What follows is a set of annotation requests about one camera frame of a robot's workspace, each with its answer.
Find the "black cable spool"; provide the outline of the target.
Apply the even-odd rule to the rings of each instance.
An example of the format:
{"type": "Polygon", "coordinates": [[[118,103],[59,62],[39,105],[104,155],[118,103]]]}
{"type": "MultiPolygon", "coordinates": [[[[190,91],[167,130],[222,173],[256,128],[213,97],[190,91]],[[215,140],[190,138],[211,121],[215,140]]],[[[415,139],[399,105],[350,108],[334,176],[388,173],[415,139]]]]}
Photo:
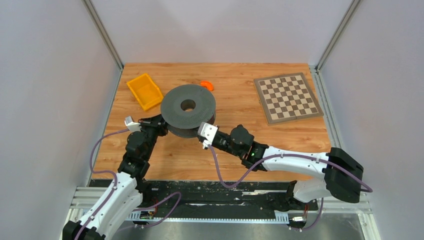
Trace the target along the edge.
{"type": "Polygon", "coordinates": [[[180,85],[164,96],[160,113],[169,132],[180,138],[196,138],[201,123],[215,122],[216,100],[202,86],[180,85]]]}

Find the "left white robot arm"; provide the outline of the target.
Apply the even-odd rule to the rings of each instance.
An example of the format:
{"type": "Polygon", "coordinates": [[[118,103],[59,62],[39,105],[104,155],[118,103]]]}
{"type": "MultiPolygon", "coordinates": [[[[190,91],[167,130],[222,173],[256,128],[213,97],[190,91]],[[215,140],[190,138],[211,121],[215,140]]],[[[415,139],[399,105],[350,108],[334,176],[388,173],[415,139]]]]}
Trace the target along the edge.
{"type": "Polygon", "coordinates": [[[129,116],[124,122],[129,134],[112,182],[85,215],[64,225],[62,239],[109,240],[136,207],[152,203],[151,184],[145,175],[158,137],[168,134],[168,124],[161,114],[138,122],[129,116]]]}

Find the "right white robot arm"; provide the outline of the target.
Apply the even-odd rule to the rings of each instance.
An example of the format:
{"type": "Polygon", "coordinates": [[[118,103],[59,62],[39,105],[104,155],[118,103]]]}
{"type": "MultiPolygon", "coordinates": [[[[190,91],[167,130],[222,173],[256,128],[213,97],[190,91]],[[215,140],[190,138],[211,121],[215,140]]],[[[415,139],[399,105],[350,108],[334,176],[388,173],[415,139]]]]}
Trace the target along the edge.
{"type": "Polygon", "coordinates": [[[211,150],[215,162],[216,150],[221,150],[238,157],[249,172],[284,171],[310,176],[309,180],[290,183],[285,201],[292,209],[325,197],[356,204],[362,192],[373,191],[362,181],[363,166],[339,147],[317,153],[284,150],[256,142],[241,124],[227,134],[204,122],[197,137],[204,149],[211,150]]]}

